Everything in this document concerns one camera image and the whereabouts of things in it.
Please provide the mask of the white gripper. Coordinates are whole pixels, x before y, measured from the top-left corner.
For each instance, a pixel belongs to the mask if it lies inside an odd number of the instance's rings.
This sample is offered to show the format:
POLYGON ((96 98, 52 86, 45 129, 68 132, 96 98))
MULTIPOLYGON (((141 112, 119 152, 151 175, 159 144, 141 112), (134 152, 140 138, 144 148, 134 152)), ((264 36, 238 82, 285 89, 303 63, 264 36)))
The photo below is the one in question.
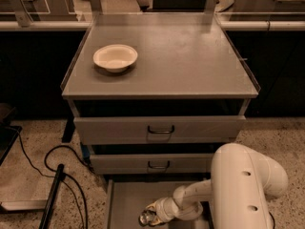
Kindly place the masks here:
POLYGON ((178 211, 178 207, 172 198, 160 198, 149 204, 146 209, 148 211, 155 211, 158 217, 158 219, 153 219, 149 222, 150 226, 163 225, 164 222, 175 219, 178 211))

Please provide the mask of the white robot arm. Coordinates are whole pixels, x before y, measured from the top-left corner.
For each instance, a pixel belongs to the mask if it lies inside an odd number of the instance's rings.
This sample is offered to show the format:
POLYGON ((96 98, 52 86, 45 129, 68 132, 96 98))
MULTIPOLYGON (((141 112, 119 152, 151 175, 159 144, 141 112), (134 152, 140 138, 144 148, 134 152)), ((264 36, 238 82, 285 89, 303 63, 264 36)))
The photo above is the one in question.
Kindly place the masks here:
POLYGON ((241 144, 224 144, 213 155, 209 179, 180 186, 171 197, 148 205, 139 223, 198 219, 202 203, 209 200, 214 229, 274 229, 267 201, 287 188, 287 173, 277 161, 241 144))

